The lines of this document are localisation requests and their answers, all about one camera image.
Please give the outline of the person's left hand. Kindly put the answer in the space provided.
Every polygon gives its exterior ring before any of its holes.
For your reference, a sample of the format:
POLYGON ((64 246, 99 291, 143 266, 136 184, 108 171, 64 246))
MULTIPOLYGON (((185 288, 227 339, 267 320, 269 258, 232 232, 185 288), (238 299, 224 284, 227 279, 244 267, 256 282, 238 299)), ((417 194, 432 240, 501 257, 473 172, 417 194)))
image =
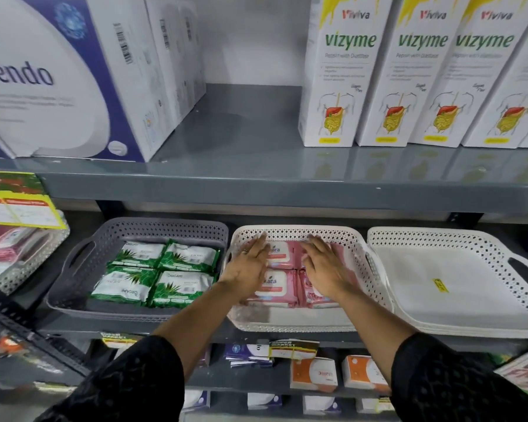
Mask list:
POLYGON ((239 253, 226 265, 218 285, 223 286, 227 295, 239 304, 255 293, 264 281, 266 270, 241 270, 239 253))

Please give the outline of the person's right hand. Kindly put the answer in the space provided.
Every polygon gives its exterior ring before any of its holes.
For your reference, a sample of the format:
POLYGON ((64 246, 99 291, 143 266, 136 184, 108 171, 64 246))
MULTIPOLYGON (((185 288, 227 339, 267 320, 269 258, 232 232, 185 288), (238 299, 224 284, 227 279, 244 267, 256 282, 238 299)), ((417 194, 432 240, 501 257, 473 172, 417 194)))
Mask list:
POLYGON ((311 284, 324 296, 342 305, 347 296, 357 291, 347 269, 341 264, 335 268, 306 268, 311 284))

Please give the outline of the person's left forearm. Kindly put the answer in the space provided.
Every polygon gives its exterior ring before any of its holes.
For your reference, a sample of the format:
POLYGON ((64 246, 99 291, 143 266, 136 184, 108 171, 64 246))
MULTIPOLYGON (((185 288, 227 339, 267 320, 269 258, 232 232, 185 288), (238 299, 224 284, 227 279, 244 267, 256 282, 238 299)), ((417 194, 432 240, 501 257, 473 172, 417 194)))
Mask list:
POLYGON ((61 402, 34 422, 145 422, 148 411, 178 422, 185 383, 233 305, 261 281, 221 279, 193 304, 94 370, 61 402))

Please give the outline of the person's right forearm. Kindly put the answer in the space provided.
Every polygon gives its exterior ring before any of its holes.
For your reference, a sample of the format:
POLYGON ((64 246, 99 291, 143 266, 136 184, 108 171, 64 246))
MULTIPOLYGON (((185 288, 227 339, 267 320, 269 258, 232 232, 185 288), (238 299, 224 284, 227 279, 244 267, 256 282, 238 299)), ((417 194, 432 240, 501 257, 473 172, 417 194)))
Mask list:
POLYGON ((402 422, 528 422, 528 394, 419 332, 345 281, 324 294, 345 311, 386 379, 402 422))

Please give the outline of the pink white wipes packet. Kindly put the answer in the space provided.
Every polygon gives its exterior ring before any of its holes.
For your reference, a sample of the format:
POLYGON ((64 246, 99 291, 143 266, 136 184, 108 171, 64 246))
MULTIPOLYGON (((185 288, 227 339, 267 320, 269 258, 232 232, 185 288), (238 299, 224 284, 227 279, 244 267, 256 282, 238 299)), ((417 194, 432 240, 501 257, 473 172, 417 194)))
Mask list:
POLYGON ((248 305, 296 308, 300 304, 298 271, 294 269, 268 269, 263 283, 249 298, 248 305))
POLYGON ((267 267, 272 269, 302 269, 300 241, 270 241, 267 267))
POLYGON ((307 272, 304 269, 299 270, 299 279, 302 284, 304 300, 302 305, 310 309, 338 308, 339 304, 322 295, 310 282, 307 272))
MULTIPOLYGON (((345 248, 344 248, 344 246, 342 246, 340 244, 337 244, 335 242, 328 242, 328 241, 325 241, 325 245, 326 245, 326 247, 331 249, 332 253, 337 257, 337 259, 341 262, 341 264, 344 267, 347 267, 346 260, 345 260, 345 248)), ((302 253, 301 269, 305 270, 306 269, 305 258, 306 258, 306 255, 307 255, 307 250, 302 247, 301 253, 302 253)))

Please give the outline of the green white wipes packet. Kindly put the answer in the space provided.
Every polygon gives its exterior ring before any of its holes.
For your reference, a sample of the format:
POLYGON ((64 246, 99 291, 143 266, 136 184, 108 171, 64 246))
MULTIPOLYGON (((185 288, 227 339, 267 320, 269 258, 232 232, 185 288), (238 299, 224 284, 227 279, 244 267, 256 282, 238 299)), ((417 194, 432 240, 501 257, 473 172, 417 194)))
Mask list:
POLYGON ((210 290, 216 280, 215 275, 203 272, 163 271, 150 292, 148 306, 184 308, 210 290))
POLYGON ((156 269, 165 249, 166 245, 160 243, 126 241, 106 265, 156 269))
POLYGON ((158 271, 151 268, 109 264, 89 296, 106 302, 146 306, 158 276, 158 271))
POLYGON ((158 262, 158 269, 211 275, 216 270, 220 253, 220 249, 185 245, 169 239, 158 262))

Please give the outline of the grey metal shelf rack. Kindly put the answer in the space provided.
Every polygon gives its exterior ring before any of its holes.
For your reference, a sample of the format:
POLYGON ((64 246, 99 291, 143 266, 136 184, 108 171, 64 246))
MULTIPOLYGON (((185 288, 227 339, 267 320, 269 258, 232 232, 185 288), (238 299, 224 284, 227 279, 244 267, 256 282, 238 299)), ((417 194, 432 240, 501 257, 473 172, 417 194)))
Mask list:
POLYGON ((74 340, 100 332, 149 333, 155 322, 79 319, 44 301, 71 250, 107 220, 153 217, 249 224, 479 229, 528 259, 528 149, 306 148, 297 131, 296 86, 209 84, 206 95, 150 162, 28 157, 0 171, 35 173, 69 222, 70 235, 12 295, 0 291, 0 335, 59 369, 0 360, 0 402, 33 420, 106 355, 74 340))

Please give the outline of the white perforated plastic basket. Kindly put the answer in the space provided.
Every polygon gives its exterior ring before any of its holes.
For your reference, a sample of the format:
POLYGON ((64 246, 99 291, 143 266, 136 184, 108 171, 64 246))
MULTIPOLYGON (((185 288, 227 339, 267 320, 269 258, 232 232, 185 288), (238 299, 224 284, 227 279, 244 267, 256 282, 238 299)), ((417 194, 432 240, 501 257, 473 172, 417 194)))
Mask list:
MULTIPOLYGON (((386 308, 395 312, 395 304, 387 289, 387 274, 380 257, 364 237, 347 226, 327 225, 247 225, 237 228, 227 250, 224 267, 230 255, 236 254, 241 245, 261 233, 267 233, 272 241, 301 241, 312 234, 324 241, 342 245, 345 262, 353 269, 361 289, 386 308)), ((227 318, 241 331, 257 333, 335 333, 352 332, 354 326, 343 309, 331 308, 287 308, 265 305, 236 305, 227 318)))

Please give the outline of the yellow black shelf tag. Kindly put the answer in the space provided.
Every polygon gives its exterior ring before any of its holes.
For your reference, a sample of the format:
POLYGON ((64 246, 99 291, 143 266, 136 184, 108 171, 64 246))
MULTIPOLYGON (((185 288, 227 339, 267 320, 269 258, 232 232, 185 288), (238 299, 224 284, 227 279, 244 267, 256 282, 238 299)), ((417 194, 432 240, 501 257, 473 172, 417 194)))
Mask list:
POLYGON ((300 339, 280 339, 269 343, 268 357, 290 360, 308 360, 317 356, 320 342, 300 339))
POLYGON ((100 337, 105 346, 111 349, 128 349, 144 338, 143 335, 106 332, 100 332, 100 337))

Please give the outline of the orange white small box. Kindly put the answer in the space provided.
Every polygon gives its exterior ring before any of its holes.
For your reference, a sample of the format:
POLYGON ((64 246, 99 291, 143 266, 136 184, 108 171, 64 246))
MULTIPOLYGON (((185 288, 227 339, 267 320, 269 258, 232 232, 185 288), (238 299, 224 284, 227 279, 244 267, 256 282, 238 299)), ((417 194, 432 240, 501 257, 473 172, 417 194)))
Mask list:
POLYGON ((341 363, 343 384, 346 388, 375 390, 391 394, 390 386, 369 355, 347 355, 341 363))
POLYGON ((289 386, 291 389, 334 392, 338 388, 335 360, 324 357, 292 360, 289 386))

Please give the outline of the empty white perforated basket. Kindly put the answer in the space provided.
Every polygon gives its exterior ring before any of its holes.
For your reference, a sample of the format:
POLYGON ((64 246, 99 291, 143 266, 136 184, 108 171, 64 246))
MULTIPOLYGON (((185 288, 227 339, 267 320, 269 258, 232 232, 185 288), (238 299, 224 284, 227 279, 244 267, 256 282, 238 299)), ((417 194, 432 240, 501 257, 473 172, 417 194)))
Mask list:
POLYGON ((528 339, 528 259, 472 229, 371 227, 395 314, 441 335, 528 339), (439 292, 440 278, 449 293, 439 292))

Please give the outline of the white box with stomach print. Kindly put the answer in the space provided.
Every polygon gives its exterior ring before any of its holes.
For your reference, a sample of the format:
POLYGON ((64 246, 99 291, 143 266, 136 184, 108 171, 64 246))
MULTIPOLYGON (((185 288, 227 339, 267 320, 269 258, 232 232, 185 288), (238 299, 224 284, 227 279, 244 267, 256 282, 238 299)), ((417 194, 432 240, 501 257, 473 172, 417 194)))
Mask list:
POLYGON ((470 0, 394 0, 355 141, 404 147, 470 0))
POLYGON ((351 147, 393 0, 311 0, 298 131, 351 147))
POLYGON ((456 148, 528 28, 528 0, 470 0, 409 143, 456 148))
POLYGON ((528 28, 461 141, 463 147, 517 148, 528 135, 528 28))

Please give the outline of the grey perforated plastic basket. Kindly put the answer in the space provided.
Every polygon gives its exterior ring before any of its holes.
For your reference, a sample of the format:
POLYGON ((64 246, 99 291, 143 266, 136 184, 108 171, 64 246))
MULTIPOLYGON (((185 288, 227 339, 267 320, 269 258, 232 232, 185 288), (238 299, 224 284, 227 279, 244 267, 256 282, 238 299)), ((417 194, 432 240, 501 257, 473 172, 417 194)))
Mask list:
POLYGON ((106 302, 90 297, 108 261, 124 241, 162 244, 169 239, 185 245, 227 249, 229 229, 212 220, 119 217, 106 221, 91 237, 68 254, 62 271, 45 298, 48 306, 71 317, 131 322, 162 322, 178 308, 149 308, 131 303, 106 302))

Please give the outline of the yellow green shelf label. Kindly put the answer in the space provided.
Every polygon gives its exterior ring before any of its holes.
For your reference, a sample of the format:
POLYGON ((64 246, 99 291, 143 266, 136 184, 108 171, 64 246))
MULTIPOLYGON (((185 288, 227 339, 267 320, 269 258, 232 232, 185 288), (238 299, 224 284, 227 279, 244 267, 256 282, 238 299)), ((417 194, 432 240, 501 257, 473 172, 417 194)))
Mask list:
POLYGON ((0 226, 67 228, 41 180, 16 171, 0 171, 0 226))

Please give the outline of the large white purple box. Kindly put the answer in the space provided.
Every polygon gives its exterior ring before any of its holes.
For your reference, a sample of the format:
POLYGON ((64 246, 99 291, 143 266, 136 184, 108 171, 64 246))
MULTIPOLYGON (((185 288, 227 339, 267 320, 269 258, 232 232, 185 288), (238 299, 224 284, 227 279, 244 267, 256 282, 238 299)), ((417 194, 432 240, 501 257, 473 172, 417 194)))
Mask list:
POLYGON ((0 158, 148 162, 176 126, 146 0, 0 0, 0 158))

